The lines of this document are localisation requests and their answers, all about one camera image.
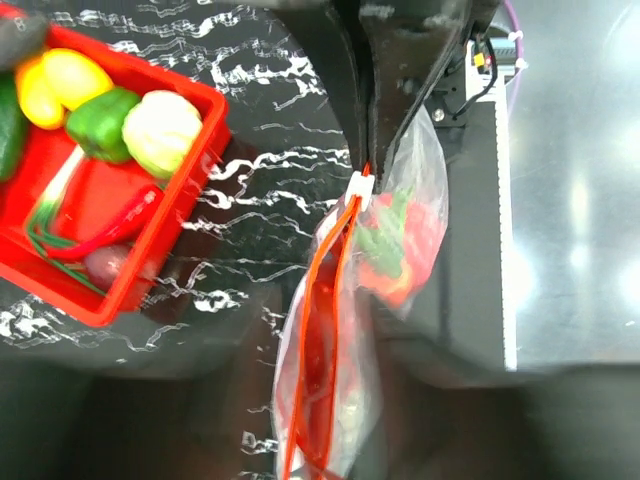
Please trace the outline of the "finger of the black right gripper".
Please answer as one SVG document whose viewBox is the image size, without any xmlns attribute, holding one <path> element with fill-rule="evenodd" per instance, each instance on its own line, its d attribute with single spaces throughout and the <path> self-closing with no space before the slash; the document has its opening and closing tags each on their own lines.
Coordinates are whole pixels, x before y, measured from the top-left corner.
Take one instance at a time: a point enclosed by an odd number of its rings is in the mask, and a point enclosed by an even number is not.
<svg viewBox="0 0 640 480">
<path fill-rule="evenodd" d="M 402 135 L 470 29 L 470 1 L 364 1 L 358 16 L 370 45 L 368 106 L 372 171 L 388 177 Z"/>
<path fill-rule="evenodd" d="M 371 52 L 358 1 L 278 1 L 274 16 L 311 62 L 344 134 L 355 170 L 368 160 Z"/>
</svg>

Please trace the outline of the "red toy bell pepper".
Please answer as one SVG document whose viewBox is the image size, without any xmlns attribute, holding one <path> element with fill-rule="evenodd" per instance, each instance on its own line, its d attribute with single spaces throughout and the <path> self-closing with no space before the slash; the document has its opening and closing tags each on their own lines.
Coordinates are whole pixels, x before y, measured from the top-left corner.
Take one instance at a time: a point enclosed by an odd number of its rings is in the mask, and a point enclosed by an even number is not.
<svg viewBox="0 0 640 480">
<path fill-rule="evenodd" d="M 429 205 L 408 203 L 403 232 L 403 272 L 408 275 L 408 293 L 414 294 L 428 281 L 444 232 L 445 226 Z"/>
</svg>

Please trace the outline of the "clear orange-zip bag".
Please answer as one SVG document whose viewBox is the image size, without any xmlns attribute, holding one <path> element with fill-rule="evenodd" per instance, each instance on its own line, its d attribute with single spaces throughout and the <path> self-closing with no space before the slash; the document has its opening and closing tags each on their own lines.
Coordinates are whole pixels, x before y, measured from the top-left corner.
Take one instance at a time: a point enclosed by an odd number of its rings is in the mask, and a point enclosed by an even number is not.
<svg viewBox="0 0 640 480">
<path fill-rule="evenodd" d="M 334 308 L 341 334 L 339 352 L 354 362 L 354 382 L 362 395 L 360 440 L 349 474 L 380 419 L 382 399 L 370 303 L 378 300 L 391 307 L 359 283 L 361 255 L 355 244 L 356 226 L 366 216 L 374 198 L 385 192 L 404 193 L 408 203 L 417 201 L 429 205 L 445 226 L 445 232 L 448 225 L 448 181 L 446 177 L 436 175 L 436 164 L 444 161 L 442 147 L 424 156 L 401 153 L 399 149 L 400 145 L 381 190 L 375 189 L 370 171 L 355 172 L 344 195 L 315 231 L 308 269 L 295 291 L 284 324 L 272 389 L 272 425 L 278 442 L 275 470 L 280 479 L 311 479 L 308 465 L 296 444 L 295 427 L 302 393 L 303 341 L 310 314 L 311 288 L 320 262 L 329 253 L 335 254 L 339 261 L 334 281 Z M 410 293 L 401 308 L 391 309 L 398 311 L 411 306 L 419 290 Z"/>
</svg>

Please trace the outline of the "orange toy carrot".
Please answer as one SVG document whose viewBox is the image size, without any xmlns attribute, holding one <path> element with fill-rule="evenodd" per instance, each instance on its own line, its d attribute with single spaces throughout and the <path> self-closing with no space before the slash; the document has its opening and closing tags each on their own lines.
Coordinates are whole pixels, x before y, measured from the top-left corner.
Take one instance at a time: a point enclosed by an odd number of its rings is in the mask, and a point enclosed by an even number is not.
<svg viewBox="0 0 640 480">
<path fill-rule="evenodd" d="M 408 301 L 413 288 L 403 243 L 407 207 L 406 194 L 381 193 L 355 229 L 359 283 L 395 309 Z"/>
</svg>

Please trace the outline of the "red toy lobster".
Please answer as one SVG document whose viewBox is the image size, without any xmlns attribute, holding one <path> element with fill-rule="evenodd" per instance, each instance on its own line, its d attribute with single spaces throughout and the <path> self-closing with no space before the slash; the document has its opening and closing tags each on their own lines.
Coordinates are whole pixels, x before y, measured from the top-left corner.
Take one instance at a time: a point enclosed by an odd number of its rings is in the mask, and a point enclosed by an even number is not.
<svg viewBox="0 0 640 480">
<path fill-rule="evenodd" d="M 339 352 L 334 281 L 339 261 L 329 253 L 311 288 L 303 341 L 302 393 L 295 440 L 311 479 L 346 479 L 355 462 L 362 423 L 362 395 L 354 362 Z"/>
</svg>

